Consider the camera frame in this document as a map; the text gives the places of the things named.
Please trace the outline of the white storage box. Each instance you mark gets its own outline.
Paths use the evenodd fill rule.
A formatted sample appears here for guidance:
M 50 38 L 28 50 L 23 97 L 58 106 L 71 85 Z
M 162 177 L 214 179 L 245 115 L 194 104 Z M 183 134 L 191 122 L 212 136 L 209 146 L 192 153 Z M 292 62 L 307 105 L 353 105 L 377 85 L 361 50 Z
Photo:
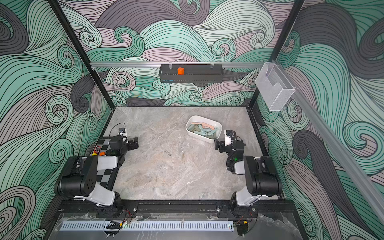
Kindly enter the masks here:
M 209 125 L 214 126 L 215 129 L 200 130 L 197 128 L 196 125 L 192 125 L 191 124 L 192 122 L 207 123 Z M 197 116 L 197 115 L 190 117 L 190 119 L 186 123 L 185 129 L 189 136 L 207 143 L 212 143 L 212 144 L 214 143 L 214 139 L 218 139 L 223 131 L 223 127 L 219 122 L 216 122 L 201 116 Z

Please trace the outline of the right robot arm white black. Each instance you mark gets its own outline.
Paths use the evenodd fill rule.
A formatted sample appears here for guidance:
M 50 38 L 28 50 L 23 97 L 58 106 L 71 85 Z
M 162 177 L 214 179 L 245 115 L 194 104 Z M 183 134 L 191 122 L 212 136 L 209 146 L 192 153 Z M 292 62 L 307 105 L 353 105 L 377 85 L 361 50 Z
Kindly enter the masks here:
M 259 200 L 282 193 L 282 183 L 268 163 L 270 158 L 244 155 L 246 144 L 243 141 L 214 139 L 214 145 L 216 151 L 228 155 L 227 170 L 233 175 L 245 176 L 245 187 L 233 194 L 231 208 L 250 207 Z

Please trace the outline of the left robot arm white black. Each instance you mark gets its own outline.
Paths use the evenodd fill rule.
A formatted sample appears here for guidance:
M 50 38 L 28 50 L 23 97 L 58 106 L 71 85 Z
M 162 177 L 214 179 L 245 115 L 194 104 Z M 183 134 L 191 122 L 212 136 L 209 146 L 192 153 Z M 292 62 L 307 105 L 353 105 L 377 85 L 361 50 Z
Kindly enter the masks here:
M 125 161 L 124 153 L 139 148 L 139 139 L 124 135 L 97 141 L 89 156 L 69 157 L 54 187 L 57 196 L 89 201 L 98 207 L 118 206 L 120 195 L 112 190 L 117 173 Z

